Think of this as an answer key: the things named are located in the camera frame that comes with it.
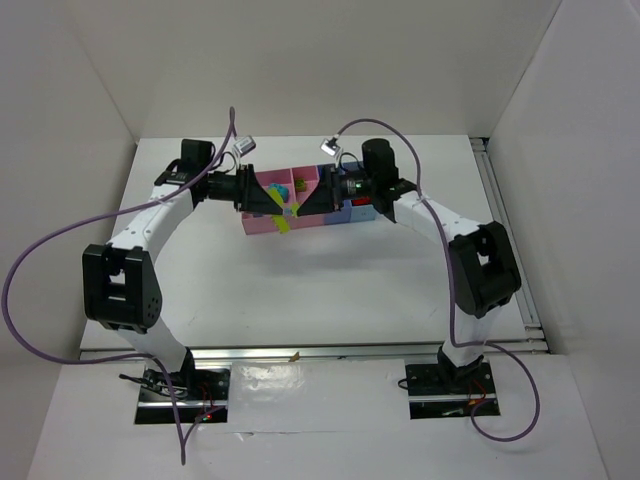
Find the teal object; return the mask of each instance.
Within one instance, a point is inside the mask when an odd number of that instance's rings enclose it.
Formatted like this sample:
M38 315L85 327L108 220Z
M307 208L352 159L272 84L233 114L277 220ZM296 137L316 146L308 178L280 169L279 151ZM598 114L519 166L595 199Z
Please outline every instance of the teal object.
M272 183L271 185L269 185L269 188L275 188L282 197L284 203L287 203L289 201L289 189L284 185L280 185L279 183Z

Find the white floor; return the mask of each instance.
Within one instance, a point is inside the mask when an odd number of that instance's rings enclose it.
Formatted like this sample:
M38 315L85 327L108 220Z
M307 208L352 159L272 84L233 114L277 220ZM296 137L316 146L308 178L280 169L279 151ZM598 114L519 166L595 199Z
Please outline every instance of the white floor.
M516 443L480 437L469 419L409 420L406 403L395 399L406 393L397 391L395 378L387 378L389 368L393 377L393 366L382 361L376 388L381 398L394 398L384 405L362 403L359 424L334 423L329 432L300 429L304 433L293 433L298 426L288 424L280 426L284 433L254 433L247 427L253 422L260 429L265 419L247 416L240 419L240 430L230 424L201 426L189 440L186 467L180 466L173 425L133 424L138 389L117 375L139 374L141 365L64 367L29 479L606 479L566 358L521 358L538 382L542 414L533 433ZM491 363L502 415L479 422L495 435L513 435L531 419L531 388L509 358L493 356ZM357 384L362 375L352 371L332 375L333 388L350 384L349 375ZM364 389L366 395L371 388ZM315 393L308 398L313 399L301 402L296 411L306 407L307 412L298 418L331 418L331 409L320 410L323 399ZM272 423L294 418L278 417L273 410L265 410L267 415ZM397 422L386 421L390 417ZM271 431L280 427L270 425Z
M429 195L481 222L491 213L465 136L413 136ZM344 137L356 154L366 137ZM122 206L148 199L153 181L180 154L178 138L142 139ZM213 139L220 144L221 139ZM320 137L257 138L246 157L256 170L327 163ZM415 164L392 140L402 176ZM130 216L120 218L116 231ZM229 203L200 204L156 264L163 318L192 347L440 342L447 330L442 247L384 218L287 235L245 236ZM513 300L493 338L525 338ZM128 345L88 322L83 349Z

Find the white wall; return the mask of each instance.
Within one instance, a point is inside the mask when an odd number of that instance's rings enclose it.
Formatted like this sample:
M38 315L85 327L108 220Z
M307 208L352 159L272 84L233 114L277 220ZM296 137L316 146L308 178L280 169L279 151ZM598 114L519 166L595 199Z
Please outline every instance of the white wall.
M67 0L134 135L488 135L559 0Z
M51 0L0 2L0 276L29 243L115 207L134 143ZM74 355L80 258L106 224L56 240L19 272L11 312L42 349ZM0 476L26 478L59 367L21 351L0 326Z
M536 305L613 480L640 444L640 1L564 0L493 134Z

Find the white table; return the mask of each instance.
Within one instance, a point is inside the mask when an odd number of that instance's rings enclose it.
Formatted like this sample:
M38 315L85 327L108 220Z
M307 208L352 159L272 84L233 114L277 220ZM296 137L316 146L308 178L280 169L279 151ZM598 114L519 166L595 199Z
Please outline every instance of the white table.
M234 433L228 424L201 426L189 439L186 467L180 466L173 425L133 424L138 388L118 374L138 375L141 365L63 367L29 480L605 480L566 358L521 358L538 382L542 414L531 435L513 444L483 439L468 418L408 420L405 405L405 421L381 421L366 431L345 426L332 432L251 434ZM495 435L512 435L531 419L531 387L511 359L495 356L491 363L502 415L479 422ZM380 388L398 393L393 380ZM318 402L306 405L310 417L318 414ZM362 408L379 416L390 413L374 403Z
M343 137L360 156L369 137ZM406 148L389 137L403 177L415 180ZM412 136L422 185L469 218L492 220L469 139ZM211 139L216 145L220 138ZM327 163L321 137L256 138L246 157L256 170ZM180 154L180 138L142 139L122 207L142 203L153 181ZM119 218L118 232L131 216ZM156 272L163 318L192 347L441 342L448 289L442 247L380 217L286 235L246 236L226 202L205 201L174 233ZM503 309L495 340L525 337L515 300ZM113 332L88 322L81 348L126 348Z

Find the red object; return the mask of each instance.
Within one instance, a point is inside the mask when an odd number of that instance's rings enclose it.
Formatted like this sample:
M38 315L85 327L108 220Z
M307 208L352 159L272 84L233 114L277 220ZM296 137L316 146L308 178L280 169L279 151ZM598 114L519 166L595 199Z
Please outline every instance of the red object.
M371 199L369 197L354 198L351 200L351 205L354 207L361 207L362 205L371 205Z

